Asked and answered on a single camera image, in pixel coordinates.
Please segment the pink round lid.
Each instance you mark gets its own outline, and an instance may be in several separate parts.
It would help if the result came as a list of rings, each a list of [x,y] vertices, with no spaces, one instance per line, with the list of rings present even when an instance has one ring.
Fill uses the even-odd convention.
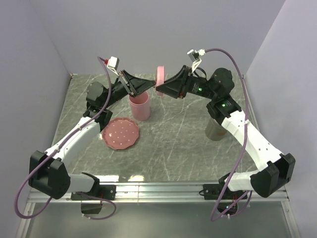
[[[156,94],[158,96],[163,96],[163,93],[159,92],[157,90],[157,87],[164,84],[164,80],[165,80],[164,66],[158,66],[157,67],[157,76],[156,76],[156,86],[155,86]]]

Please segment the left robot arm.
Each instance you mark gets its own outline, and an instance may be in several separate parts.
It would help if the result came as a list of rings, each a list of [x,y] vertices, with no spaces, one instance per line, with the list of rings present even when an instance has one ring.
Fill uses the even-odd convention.
[[[70,174],[66,167],[86,144],[109,123],[107,108],[127,95],[136,97],[155,86],[154,80],[137,78],[125,70],[114,83],[104,87],[93,82],[87,88],[87,109],[78,124],[57,144],[45,152],[35,151],[30,158],[28,184],[54,199],[68,192],[82,192],[88,199],[100,194],[100,180],[88,173]]]

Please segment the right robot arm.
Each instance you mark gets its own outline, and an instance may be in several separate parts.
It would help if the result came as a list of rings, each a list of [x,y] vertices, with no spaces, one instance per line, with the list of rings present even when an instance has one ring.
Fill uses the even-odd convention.
[[[230,198],[236,191],[252,190],[267,198],[291,180],[296,160],[292,154],[283,154],[275,148],[246,118],[246,113],[230,95],[234,86],[232,73],[225,68],[218,68],[210,78],[205,78],[183,66],[169,79],[165,79],[162,66],[157,68],[158,92],[175,99],[182,99],[188,93],[210,99],[207,104],[210,117],[235,137],[257,167],[253,172],[222,177],[224,183],[218,187],[219,194]]]

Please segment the tall pink cup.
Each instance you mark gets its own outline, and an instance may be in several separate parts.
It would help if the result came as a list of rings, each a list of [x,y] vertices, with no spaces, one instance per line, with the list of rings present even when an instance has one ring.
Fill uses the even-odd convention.
[[[134,119],[145,121],[150,117],[150,98],[148,92],[144,92],[139,96],[129,96],[129,104]]]

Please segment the tall grey cup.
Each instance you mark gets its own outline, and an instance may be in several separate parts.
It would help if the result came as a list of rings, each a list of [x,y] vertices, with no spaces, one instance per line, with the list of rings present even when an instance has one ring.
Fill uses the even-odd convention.
[[[206,128],[205,135],[208,139],[212,141],[220,141],[222,140],[226,134],[227,130],[218,124],[218,122],[212,118],[210,118]]]

